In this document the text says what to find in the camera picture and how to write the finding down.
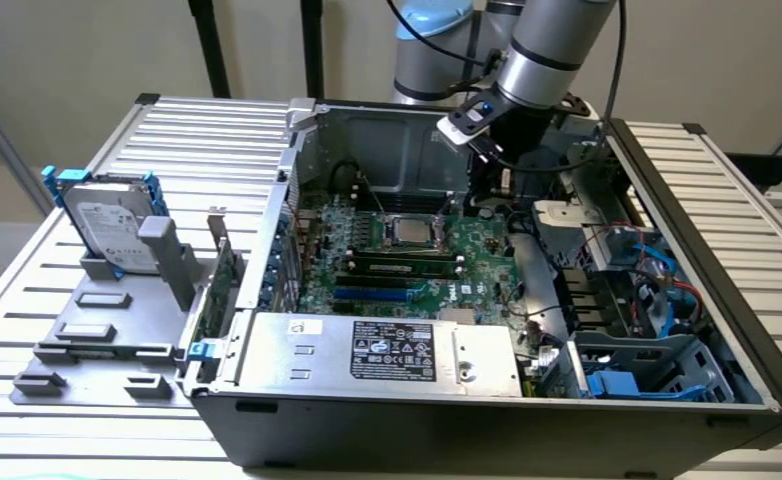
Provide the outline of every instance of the power supply label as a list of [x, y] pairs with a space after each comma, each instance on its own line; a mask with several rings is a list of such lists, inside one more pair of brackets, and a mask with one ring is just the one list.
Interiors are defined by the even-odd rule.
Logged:
[[350, 374], [359, 380], [435, 382], [432, 325], [354, 322]]

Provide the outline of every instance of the sticker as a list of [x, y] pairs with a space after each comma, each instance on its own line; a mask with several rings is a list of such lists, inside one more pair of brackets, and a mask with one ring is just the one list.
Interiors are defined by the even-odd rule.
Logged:
[[287, 326], [287, 333], [291, 335], [320, 335], [323, 333], [323, 320], [315, 318], [294, 318]]
[[139, 240], [136, 215], [120, 205], [80, 202], [77, 211], [109, 263], [133, 273], [156, 273], [151, 249]]
[[354, 322], [350, 374], [359, 380], [435, 382], [432, 325]]

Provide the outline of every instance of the white wall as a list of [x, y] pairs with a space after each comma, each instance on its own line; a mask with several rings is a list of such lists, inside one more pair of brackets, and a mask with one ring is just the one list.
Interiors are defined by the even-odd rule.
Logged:
[[[234, 93], [304, 95], [299, 2], [216, 8]], [[618, 114], [699, 122], [725, 148], [767, 149], [782, 132], [782, 0], [629, 0], [629, 8]], [[613, 23], [573, 89], [599, 107]], [[330, 97], [388, 98], [394, 41], [382, 0], [326, 1]], [[0, 0], [0, 123], [29, 163], [87, 163], [143, 91], [210, 94], [186, 0]]]

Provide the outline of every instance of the aluminum extrusion table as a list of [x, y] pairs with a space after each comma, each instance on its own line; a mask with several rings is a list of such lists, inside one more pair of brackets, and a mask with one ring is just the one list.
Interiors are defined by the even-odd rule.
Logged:
[[[156, 105], [135, 105], [95, 157], [89, 168], [99, 172], [152, 170], [160, 176], [180, 240], [199, 256], [215, 252], [206, 225], [211, 205], [228, 209], [234, 247], [252, 250], [264, 185], [287, 147], [280, 139], [288, 108], [286, 103], [163, 97]], [[710, 141], [678, 125], [630, 125], [782, 349], [782, 239], [774, 237], [769, 213], [745, 193]], [[685, 175], [698, 169], [707, 175]], [[83, 277], [81, 253], [79, 237], [55, 210], [0, 278], [0, 477], [63, 473], [115, 479], [363, 478], [243, 472], [228, 463], [188, 408], [11, 403], [12, 378], [25, 369], [31, 348]], [[782, 445], [765, 452], [729, 452], [681, 479], [782, 480]]]

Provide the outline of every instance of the motherboard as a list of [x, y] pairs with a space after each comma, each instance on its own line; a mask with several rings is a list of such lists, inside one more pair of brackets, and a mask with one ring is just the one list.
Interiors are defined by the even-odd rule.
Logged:
[[504, 218], [363, 211], [335, 198], [300, 210], [299, 311], [524, 328]]

